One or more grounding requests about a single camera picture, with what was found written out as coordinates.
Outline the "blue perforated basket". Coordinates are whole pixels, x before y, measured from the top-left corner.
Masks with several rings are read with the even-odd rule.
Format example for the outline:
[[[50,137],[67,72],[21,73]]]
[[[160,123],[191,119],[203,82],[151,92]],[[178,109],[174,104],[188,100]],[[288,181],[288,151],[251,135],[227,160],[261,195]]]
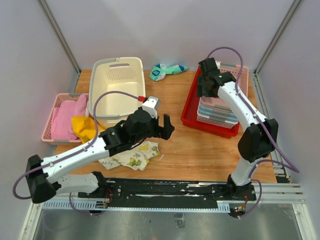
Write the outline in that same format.
[[[202,115],[206,116],[215,116],[217,118],[226,118],[226,119],[237,119],[235,114],[232,111],[220,109],[220,108],[211,108],[202,105],[201,103],[198,105],[198,112]]]
[[[226,123],[231,123],[231,124],[237,124],[239,122],[238,119],[215,117],[215,116],[211,116],[211,115],[201,114],[200,112],[197,112],[197,115],[199,117],[210,119],[210,120],[217,121],[217,122],[226,122]]]

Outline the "white perforated basket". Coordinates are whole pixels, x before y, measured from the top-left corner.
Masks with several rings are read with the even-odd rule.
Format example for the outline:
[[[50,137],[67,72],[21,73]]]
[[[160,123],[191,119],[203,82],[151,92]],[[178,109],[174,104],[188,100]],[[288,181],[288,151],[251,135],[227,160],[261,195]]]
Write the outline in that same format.
[[[239,123],[238,122],[236,124],[232,124],[232,123],[228,123],[228,122],[219,122],[219,121],[210,120],[210,119],[207,119],[204,117],[200,117],[198,115],[196,116],[196,120],[199,122],[202,122],[202,123],[206,123],[206,124],[210,124],[210,125],[214,125],[214,126],[218,126],[218,127],[223,127],[226,129],[231,129]]]

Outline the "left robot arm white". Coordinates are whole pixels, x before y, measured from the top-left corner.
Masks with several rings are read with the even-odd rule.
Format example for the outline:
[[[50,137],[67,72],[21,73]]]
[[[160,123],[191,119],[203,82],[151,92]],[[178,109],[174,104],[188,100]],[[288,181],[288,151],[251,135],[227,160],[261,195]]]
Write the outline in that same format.
[[[63,184],[61,178],[88,163],[133,149],[147,138],[168,140],[174,126],[164,114],[163,126],[158,118],[139,108],[113,127],[102,131],[96,139],[79,145],[60,155],[40,158],[37,154],[27,160],[26,182],[34,204],[53,198]]]

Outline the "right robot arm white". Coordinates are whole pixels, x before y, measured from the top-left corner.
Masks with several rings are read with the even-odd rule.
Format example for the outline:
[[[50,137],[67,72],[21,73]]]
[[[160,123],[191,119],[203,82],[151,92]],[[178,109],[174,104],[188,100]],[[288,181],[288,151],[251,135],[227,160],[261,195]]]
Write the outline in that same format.
[[[214,58],[199,62],[197,96],[222,99],[235,114],[242,129],[237,148],[240,159],[227,179],[227,196],[240,199],[252,182],[258,162],[275,150],[278,122],[260,113],[239,88],[238,81],[229,72],[221,72]]]

